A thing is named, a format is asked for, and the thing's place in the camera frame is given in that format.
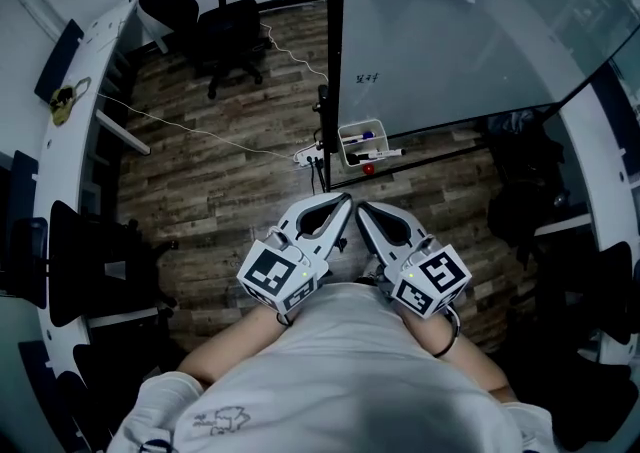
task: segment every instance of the person's right arm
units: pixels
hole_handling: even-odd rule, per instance
[[[427,352],[442,352],[451,341],[453,326],[442,314],[424,320],[403,305],[394,306],[405,326]],[[441,360],[456,366],[501,403],[518,401],[504,372],[462,334]]]

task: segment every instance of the whiteboard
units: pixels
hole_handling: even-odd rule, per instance
[[[377,118],[393,135],[558,102],[631,35],[639,10],[640,0],[344,0],[338,124]]]

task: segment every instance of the black metal frame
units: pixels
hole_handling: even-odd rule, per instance
[[[455,156],[460,156],[464,154],[468,154],[473,151],[478,151],[480,149],[490,149],[488,144],[478,144],[473,147],[460,149],[458,151],[452,151],[450,153],[446,153],[440,156],[434,156],[431,158],[426,158],[423,160],[407,163],[405,165],[400,165],[398,167],[393,167],[387,170],[383,170],[372,174],[370,176],[361,176],[353,179],[349,179],[347,181],[341,181],[336,184],[331,184],[331,154],[338,152],[338,105],[339,105],[339,97],[340,97],[340,73],[342,67],[342,26],[343,26],[343,8],[344,8],[344,0],[327,0],[327,16],[328,16],[328,35],[329,35],[329,74],[331,75],[331,88],[325,90],[324,92],[328,94],[328,99],[320,99],[320,109],[316,111],[321,114],[321,129],[322,129],[322,141],[324,143],[324,171],[325,171],[325,183],[326,183],[326,191],[330,192],[337,188],[344,188],[346,186],[350,186],[356,183],[361,183],[363,181],[367,181],[369,179],[387,176],[389,174],[394,174],[396,172],[401,172],[403,170],[407,170],[410,168],[419,167],[421,165],[427,165],[429,163],[434,163],[437,161],[441,161],[448,158],[453,158]],[[502,115],[506,113],[517,112],[521,110],[529,110],[532,108],[542,108],[548,107],[545,110],[544,118],[542,122],[546,121],[556,113],[558,113],[563,106],[565,106],[571,99],[573,99],[579,92],[581,92],[587,85],[589,85],[598,71],[605,65],[608,64],[611,59],[618,54],[618,52],[629,42],[629,40],[640,30],[640,24],[631,32],[631,34],[625,39],[625,41],[608,57],[604,60],[602,64],[600,64],[594,71],[591,73],[582,83],[580,83],[573,91],[571,91],[567,96],[555,103],[547,103],[547,104],[539,104],[533,106],[527,106],[523,108],[516,108],[513,110],[504,110],[500,112],[480,115],[477,117],[470,117],[467,119],[461,119],[458,121],[447,122],[444,124],[438,124],[436,126],[428,126],[426,128],[420,128],[412,131],[407,131],[403,133],[398,133],[395,135],[390,135],[388,138],[400,138],[407,135],[412,135],[416,133],[421,133],[424,131],[428,131],[430,129],[443,128],[447,126],[451,126],[454,124],[460,124],[463,122],[470,122],[472,120],[491,117],[494,115]]]

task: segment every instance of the floor plank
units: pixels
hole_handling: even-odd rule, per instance
[[[262,20],[273,27],[280,46],[326,73],[324,4],[267,13]],[[151,53],[133,90],[134,108],[205,132],[131,114],[127,129],[148,143],[152,154],[125,154],[118,194],[121,221],[136,218],[151,242],[180,242],[180,250],[168,252],[159,266],[162,288],[179,302],[170,320],[172,336],[187,349],[254,305],[236,283],[238,268],[254,239],[264,237],[288,206],[312,194],[309,168],[210,135],[283,156],[313,142],[319,122],[311,106],[324,78],[275,49],[257,66],[262,85],[233,70],[211,101],[209,78],[195,78],[180,53]],[[394,143],[408,149],[403,161],[412,161],[472,146],[476,137],[459,127]],[[348,177],[337,162],[334,166],[335,180]],[[317,178],[315,185],[320,191]],[[458,301],[463,330],[485,350],[495,349],[505,337],[511,297],[531,289],[535,280],[535,266],[523,270],[487,228],[489,199],[499,188],[492,158],[481,150],[347,189],[356,201],[387,202],[414,213],[442,243],[456,248],[474,276]],[[344,237],[345,252],[334,249],[329,258],[331,281],[353,280],[366,263],[353,220]]]

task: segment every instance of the black baseboard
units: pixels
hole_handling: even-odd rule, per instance
[[[323,0],[269,0],[263,1],[262,3],[258,3],[258,10],[260,12],[267,12],[269,10],[280,9],[283,7],[292,7],[295,5],[303,5],[304,3],[311,3],[314,1],[323,1]],[[171,50],[172,46],[176,45],[175,42],[176,34],[171,32],[165,35],[162,40],[166,43],[169,50]],[[127,53],[127,58],[129,62],[135,63],[137,60],[140,60],[140,57],[150,53],[153,50],[158,49],[158,46],[154,41],[151,41],[144,46],[140,46],[139,48],[134,49]]]

